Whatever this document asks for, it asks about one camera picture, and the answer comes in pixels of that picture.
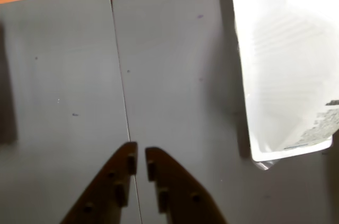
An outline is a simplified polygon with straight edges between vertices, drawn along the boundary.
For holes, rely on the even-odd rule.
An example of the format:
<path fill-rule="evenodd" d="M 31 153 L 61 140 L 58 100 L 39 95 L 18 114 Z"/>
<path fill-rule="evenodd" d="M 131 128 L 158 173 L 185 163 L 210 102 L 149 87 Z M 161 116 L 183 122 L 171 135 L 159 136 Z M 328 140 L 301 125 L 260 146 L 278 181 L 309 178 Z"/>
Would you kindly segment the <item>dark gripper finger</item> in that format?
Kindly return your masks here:
<path fill-rule="evenodd" d="M 145 157 L 167 223 L 227 223 L 209 192 L 166 151 L 148 147 Z"/>
<path fill-rule="evenodd" d="M 137 173 L 138 145 L 121 145 L 96 174 L 61 223 L 120 223 Z"/>

